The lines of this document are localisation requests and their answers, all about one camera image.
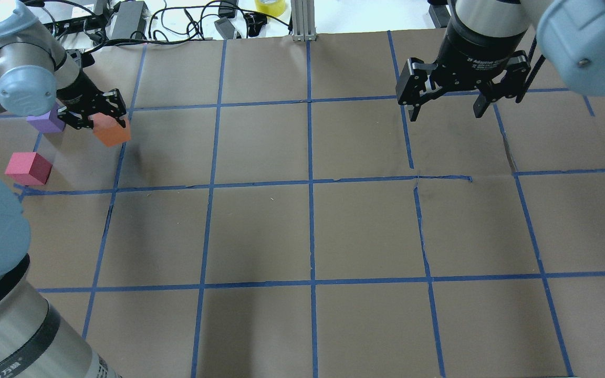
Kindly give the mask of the orange foam block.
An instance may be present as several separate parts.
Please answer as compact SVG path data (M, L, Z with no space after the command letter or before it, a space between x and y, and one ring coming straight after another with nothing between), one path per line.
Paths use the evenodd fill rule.
M92 134L108 148L131 139L130 120L127 129L119 126L116 118L101 113L91 115L90 120L93 122Z

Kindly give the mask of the purple foam block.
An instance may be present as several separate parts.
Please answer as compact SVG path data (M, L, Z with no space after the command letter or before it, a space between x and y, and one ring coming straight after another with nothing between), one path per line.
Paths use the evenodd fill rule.
M38 117L26 117L26 121L41 134L63 132L66 127L58 117L57 107Z

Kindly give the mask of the small black power adapter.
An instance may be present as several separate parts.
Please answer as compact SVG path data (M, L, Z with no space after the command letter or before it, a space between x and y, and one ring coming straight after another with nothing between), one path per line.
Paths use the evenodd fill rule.
M445 0L428 0L428 14L434 24L434 28L447 28L451 14L447 9Z

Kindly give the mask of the pink foam block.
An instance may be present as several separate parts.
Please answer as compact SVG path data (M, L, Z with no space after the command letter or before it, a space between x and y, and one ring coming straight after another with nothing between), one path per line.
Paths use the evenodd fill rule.
M53 164L37 152L15 152L11 155L5 175L24 186L44 186Z

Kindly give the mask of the black power adapter brick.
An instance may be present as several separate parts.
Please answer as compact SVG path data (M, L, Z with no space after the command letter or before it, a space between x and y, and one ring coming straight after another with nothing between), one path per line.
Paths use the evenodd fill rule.
M113 12L116 17L111 27L110 40L144 38L148 14L148 6L144 1L119 2Z

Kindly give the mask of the yellow tape roll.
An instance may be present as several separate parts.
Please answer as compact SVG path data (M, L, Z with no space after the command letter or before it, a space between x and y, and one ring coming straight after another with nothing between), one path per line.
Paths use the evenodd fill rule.
M256 0L254 2L258 12L271 17L279 17L286 10L285 0Z

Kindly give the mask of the aluminium frame post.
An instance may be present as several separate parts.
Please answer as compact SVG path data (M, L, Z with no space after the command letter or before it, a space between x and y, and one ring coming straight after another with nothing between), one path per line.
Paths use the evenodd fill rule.
M314 1L290 1L293 41L316 41Z

